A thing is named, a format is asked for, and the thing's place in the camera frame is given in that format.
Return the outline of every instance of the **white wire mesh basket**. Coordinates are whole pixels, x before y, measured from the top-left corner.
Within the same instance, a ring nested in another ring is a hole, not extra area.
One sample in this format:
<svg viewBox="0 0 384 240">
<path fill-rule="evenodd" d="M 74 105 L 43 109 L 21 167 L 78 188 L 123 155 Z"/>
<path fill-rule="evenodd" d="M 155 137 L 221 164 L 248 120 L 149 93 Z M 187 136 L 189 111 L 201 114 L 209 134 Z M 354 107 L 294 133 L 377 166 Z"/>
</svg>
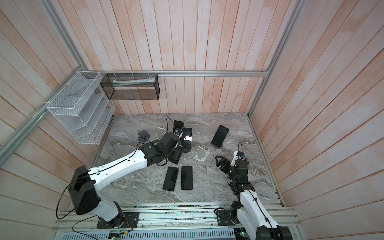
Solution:
<svg viewBox="0 0 384 240">
<path fill-rule="evenodd" d="M 99 144 L 115 110 L 94 94 L 100 81 L 100 73 L 78 72 L 47 107 L 80 144 Z"/>
</svg>

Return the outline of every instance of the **wire mesh basket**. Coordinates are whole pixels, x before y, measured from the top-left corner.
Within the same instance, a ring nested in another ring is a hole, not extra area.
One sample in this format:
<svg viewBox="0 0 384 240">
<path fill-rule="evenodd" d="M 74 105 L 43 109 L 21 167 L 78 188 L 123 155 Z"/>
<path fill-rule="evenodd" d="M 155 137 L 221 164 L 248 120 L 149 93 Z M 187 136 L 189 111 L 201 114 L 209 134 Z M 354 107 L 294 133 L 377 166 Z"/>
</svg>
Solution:
<svg viewBox="0 0 384 240">
<path fill-rule="evenodd" d="M 78 72 L 47 107 L 80 144 L 99 144 L 115 110 L 103 92 L 94 93 L 101 80 L 100 73 Z"/>
<path fill-rule="evenodd" d="M 109 100 L 158 100 L 157 74 L 108 73 L 101 87 Z"/>
<path fill-rule="evenodd" d="M 78 72 L 47 106 L 53 115 L 79 115 L 98 84 L 97 72 Z"/>
</svg>

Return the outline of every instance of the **gray marble surface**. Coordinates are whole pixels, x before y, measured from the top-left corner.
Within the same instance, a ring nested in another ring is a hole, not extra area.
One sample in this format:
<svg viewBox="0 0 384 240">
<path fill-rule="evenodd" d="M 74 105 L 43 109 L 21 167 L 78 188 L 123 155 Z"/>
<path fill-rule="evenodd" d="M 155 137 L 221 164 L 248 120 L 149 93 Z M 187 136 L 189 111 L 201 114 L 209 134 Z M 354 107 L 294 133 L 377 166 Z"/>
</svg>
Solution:
<svg viewBox="0 0 384 240">
<path fill-rule="evenodd" d="M 262 200 L 276 199 L 276 194 L 267 174 L 260 150 L 257 147 L 247 115 L 244 113 L 203 113 L 203 114 L 168 114 L 172 120 L 184 122 L 184 127 L 192 128 L 192 149 L 183 153 L 179 164 L 168 162 L 167 165 L 149 167 L 129 173 L 112 182 L 99 193 L 102 197 L 115 200 L 121 206 L 137 203 L 164 202 L 216 202 L 233 201 L 236 197 L 226 182 L 226 175 L 215 165 L 215 156 L 224 156 L 231 160 L 238 142 L 243 143 L 243 151 L 249 161 L 249 181 L 255 187 Z M 211 140 L 219 125 L 229 129 L 229 133 L 219 150 L 211 146 Z M 103 165 L 121 158 L 136 148 L 138 132 L 145 129 L 150 134 L 150 141 L 156 139 L 155 129 L 166 128 L 165 114 L 130 114 L 115 117 L 111 131 L 95 166 Z M 169 123 L 172 132 L 173 124 Z M 197 147 L 208 148 L 211 154 L 200 163 L 194 159 Z M 179 167 L 179 173 L 173 192 L 162 189 L 169 166 Z M 193 190 L 180 189 L 181 166 L 193 167 Z"/>
</svg>

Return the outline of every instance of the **smartphone screen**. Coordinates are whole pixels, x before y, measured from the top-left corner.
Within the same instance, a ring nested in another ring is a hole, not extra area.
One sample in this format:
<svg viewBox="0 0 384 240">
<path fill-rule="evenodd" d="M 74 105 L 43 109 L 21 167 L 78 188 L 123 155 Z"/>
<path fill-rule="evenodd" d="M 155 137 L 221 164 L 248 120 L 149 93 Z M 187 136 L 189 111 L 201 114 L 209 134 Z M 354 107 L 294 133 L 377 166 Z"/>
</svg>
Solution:
<svg viewBox="0 0 384 240">
<path fill-rule="evenodd" d="M 225 137 L 228 134 L 229 129 L 224 127 L 223 125 L 220 125 L 215 133 L 214 138 L 212 139 L 212 144 L 216 147 L 221 147 L 221 145 L 224 142 Z"/>
<path fill-rule="evenodd" d="M 177 179 L 177 173 L 179 169 L 177 167 L 168 167 L 166 178 L 164 179 L 163 190 L 173 191 L 175 190 L 175 184 Z"/>
<path fill-rule="evenodd" d="M 181 167 L 181 189 L 182 190 L 192 190 L 193 189 L 193 177 L 192 177 L 192 167 L 191 166 Z"/>
<path fill-rule="evenodd" d="M 173 132 L 175 133 L 175 130 L 176 130 L 176 128 L 178 128 L 178 129 L 182 129 L 184 127 L 184 122 L 182 122 L 182 121 L 178 121 L 178 120 L 174 120 L 173 121 Z"/>
<path fill-rule="evenodd" d="M 192 146 L 192 128 L 183 127 L 181 131 L 183 133 L 181 136 L 181 146 L 184 148 L 184 150 L 190 150 Z"/>
</svg>

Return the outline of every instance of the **black mounting plate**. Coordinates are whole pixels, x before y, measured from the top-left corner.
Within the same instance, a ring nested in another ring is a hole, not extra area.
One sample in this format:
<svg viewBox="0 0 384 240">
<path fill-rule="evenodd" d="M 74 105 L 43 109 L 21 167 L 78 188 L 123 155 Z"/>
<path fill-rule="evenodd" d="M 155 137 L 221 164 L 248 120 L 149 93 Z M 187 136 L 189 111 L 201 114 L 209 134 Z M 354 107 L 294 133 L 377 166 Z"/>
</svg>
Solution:
<svg viewBox="0 0 384 240">
<path fill-rule="evenodd" d="M 127 220 L 129 222 L 129 225 L 132 228 L 137 228 L 137 222 L 139 220 L 139 213 L 138 212 L 125 212 L 124 213 L 124 223 L 121 228 L 130 228 L 127 224 Z M 104 221 L 104 219 L 99 217 L 99 222 L 96 226 L 97 229 L 106 229 L 106 228 L 113 228 L 108 222 Z"/>
<path fill-rule="evenodd" d="M 219 226 L 232 226 L 231 210 L 218 209 L 217 212 L 217 225 Z"/>
</svg>

